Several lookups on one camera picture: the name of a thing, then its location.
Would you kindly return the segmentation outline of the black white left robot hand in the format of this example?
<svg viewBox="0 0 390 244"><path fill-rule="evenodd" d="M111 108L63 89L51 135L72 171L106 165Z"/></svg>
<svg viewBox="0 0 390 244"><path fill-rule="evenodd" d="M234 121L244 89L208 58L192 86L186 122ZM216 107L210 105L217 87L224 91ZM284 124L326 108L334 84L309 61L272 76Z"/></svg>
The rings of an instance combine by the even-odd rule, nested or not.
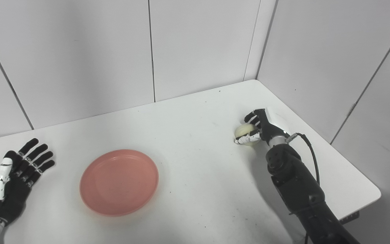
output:
<svg viewBox="0 0 390 244"><path fill-rule="evenodd" d="M18 151L8 151L0 164L0 223L7 226L22 214L31 189L55 165L53 152L37 138Z"/></svg>

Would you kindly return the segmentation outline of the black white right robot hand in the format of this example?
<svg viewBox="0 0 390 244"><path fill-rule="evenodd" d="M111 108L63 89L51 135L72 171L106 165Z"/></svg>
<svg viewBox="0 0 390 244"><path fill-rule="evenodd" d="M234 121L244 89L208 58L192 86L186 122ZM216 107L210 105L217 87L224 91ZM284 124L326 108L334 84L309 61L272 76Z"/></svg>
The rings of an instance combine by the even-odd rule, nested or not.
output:
<svg viewBox="0 0 390 244"><path fill-rule="evenodd" d="M290 137L286 130L273 123L267 109L255 109L247 114L244 119L245 125L254 127L243 135L235 136L234 142L238 145L249 145L258 141L269 142L273 138L280 136L285 139Z"/></svg>

